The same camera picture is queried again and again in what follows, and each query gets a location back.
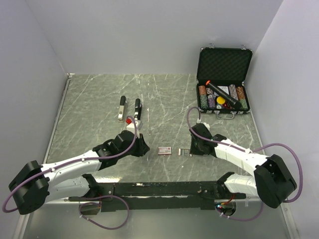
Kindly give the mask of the beige and black stapler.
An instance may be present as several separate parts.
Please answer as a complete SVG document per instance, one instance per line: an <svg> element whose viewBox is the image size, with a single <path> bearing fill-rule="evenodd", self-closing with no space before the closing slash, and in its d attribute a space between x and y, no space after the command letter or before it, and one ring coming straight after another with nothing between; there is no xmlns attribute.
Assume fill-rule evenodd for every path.
<svg viewBox="0 0 319 239"><path fill-rule="evenodd" d="M127 99L126 96L121 96L120 105L119 105L119 113L118 113L118 121L123 122L127 109Z"/></svg>

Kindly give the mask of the red white staple box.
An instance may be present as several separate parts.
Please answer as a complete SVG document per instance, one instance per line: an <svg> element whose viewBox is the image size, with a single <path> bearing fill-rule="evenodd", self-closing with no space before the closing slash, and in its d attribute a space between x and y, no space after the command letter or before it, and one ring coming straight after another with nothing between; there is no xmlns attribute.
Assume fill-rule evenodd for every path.
<svg viewBox="0 0 319 239"><path fill-rule="evenodd" d="M159 147L158 155L171 155L171 147Z"/></svg>

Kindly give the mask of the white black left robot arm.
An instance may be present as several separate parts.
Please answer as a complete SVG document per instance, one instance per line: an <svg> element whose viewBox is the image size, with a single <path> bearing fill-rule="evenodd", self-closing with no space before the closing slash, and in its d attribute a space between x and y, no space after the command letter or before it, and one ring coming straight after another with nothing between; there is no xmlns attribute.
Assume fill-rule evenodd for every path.
<svg viewBox="0 0 319 239"><path fill-rule="evenodd" d="M92 172L115 165L126 156L142 157L150 150L141 133L124 130L114 139L93 147L82 155L56 163L24 165L9 184L16 210L26 215L44 203L65 197L84 197L93 200L98 187Z"/></svg>

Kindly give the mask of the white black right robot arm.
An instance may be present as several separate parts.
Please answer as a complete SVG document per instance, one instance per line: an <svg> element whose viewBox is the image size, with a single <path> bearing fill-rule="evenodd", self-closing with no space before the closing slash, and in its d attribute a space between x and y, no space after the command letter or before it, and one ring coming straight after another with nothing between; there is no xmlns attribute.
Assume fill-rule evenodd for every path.
<svg viewBox="0 0 319 239"><path fill-rule="evenodd" d="M229 172L220 178L217 191L222 198L242 193L277 208L296 190L297 184L281 157L253 153L220 134L211 135L204 123L197 123L189 131L192 154L223 159L248 173L244 176Z"/></svg>

